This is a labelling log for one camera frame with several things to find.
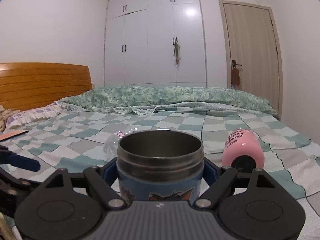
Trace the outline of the blue cartoon cup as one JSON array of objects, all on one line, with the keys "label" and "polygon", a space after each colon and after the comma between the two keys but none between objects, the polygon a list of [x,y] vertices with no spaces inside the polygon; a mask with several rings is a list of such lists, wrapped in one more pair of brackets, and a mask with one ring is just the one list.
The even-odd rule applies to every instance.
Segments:
[{"label": "blue cartoon cup", "polygon": [[127,134],[119,141],[117,170],[121,196],[134,200],[195,202],[204,169],[203,142],[167,129]]}]

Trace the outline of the pink cup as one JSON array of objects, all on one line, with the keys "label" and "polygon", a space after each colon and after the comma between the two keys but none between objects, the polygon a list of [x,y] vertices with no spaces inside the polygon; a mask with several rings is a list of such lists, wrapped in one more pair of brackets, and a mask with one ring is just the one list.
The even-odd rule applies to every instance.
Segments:
[{"label": "pink cup", "polygon": [[227,138],[222,155],[222,166],[230,166],[242,173],[264,168],[265,156],[254,133],[236,129]]}]

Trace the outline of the clear glass cup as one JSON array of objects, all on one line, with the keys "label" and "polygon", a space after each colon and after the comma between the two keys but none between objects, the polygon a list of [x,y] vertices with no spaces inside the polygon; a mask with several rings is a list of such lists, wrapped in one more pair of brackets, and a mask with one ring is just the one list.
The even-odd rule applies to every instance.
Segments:
[{"label": "clear glass cup", "polygon": [[134,128],[126,128],[123,130],[119,130],[116,133],[113,133],[103,145],[103,151],[105,154],[106,161],[109,162],[113,158],[118,156],[117,149],[118,149],[119,141],[122,137],[137,131],[138,131],[138,128],[134,127]]}]

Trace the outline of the pink notebook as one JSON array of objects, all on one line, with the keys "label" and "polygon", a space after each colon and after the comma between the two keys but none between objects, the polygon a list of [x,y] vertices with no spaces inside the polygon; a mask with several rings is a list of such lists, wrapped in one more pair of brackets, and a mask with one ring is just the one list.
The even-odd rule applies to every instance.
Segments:
[{"label": "pink notebook", "polygon": [[16,130],[0,135],[0,142],[28,133],[28,130]]}]

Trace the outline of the purple floral pillow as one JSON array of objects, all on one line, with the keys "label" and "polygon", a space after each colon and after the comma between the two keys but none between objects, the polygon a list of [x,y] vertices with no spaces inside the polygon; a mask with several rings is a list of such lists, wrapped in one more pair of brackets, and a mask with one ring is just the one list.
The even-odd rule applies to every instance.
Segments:
[{"label": "purple floral pillow", "polygon": [[13,114],[7,119],[4,130],[8,131],[11,129],[22,127],[32,122],[50,119],[59,115],[60,113],[62,113],[62,111],[63,107],[57,102],[54,102],[45,107],[20,111],[18,113]]}]

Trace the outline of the beige crumpled cloth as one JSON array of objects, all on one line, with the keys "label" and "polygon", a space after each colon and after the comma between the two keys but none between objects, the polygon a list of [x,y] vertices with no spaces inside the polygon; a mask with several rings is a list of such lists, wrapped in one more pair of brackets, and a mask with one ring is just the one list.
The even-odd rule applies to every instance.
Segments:
[{"label": "beige crumpled cloth", "polygon": [[5,109],[0,105],[0,131],[3,132],[7,125],[9,117],[13,116],[14,112],[11,109]]}]

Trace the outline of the checkered bed sheet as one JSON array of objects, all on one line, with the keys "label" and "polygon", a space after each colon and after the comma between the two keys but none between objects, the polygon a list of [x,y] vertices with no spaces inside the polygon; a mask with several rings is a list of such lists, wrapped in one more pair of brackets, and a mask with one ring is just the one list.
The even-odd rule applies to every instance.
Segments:
[{"label": "checkered bed sheet", "polygon": [[3,169],[17,178],[43,181],[58,168],[81,172],[104,165],[112,155],[104,148],[123,133],[121,146],[144,157],[179,156],[203,146],[207,159],[222,164],[228,144],[237,145],[245,131],[254,134],[265,156],[268,172],[304,207],[319,214],[319,145],[264,113],[157,112],[148,115],[65,110],[48,120],[22,127],[26,133],[3,144],[38,161],[37,172],[11,165]]}]

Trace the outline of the wooden headboard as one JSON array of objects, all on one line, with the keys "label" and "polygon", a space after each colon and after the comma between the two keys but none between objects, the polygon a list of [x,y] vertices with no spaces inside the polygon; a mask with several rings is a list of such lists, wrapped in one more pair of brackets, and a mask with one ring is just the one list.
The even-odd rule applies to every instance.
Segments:
[{"label": "wooden headboard", "polygon": [[91,89],[87,66],[48,62],[1,64],[1,105],[5,109],[39,108]]}]

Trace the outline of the green floral quilt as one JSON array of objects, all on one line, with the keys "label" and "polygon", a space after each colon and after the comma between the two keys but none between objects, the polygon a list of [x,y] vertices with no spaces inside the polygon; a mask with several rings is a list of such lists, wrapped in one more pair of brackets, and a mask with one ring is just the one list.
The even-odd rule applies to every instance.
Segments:
[{"label": "green floral quilt", "polygon": [[158,111],[235,111],[279,117],[268,100],[219,87],[104,87],[65,97],[59,103],[70,109],[101,113],[145,115]]}]

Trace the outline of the beige wooden door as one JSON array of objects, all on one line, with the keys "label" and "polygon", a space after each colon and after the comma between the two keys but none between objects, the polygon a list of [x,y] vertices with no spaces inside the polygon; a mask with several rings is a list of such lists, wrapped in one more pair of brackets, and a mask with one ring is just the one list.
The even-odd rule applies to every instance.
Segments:
[{"label": "beige wooden door", "polygon": [[[267,99],[280,114],[283,69],[277,26],[271,7],[220,0],[225,37],[227,87]],[[240,72],[239,87],[231,85],[232,60]]]}]

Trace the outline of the white wardrobe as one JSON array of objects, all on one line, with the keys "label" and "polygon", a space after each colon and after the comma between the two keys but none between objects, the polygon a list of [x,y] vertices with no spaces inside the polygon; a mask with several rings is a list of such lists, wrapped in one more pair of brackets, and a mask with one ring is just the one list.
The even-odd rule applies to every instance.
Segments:
[{"label": "white wardrobe", "polygon": [[107,86],[206,87],[200,0],[109,0],[104,64]]}]

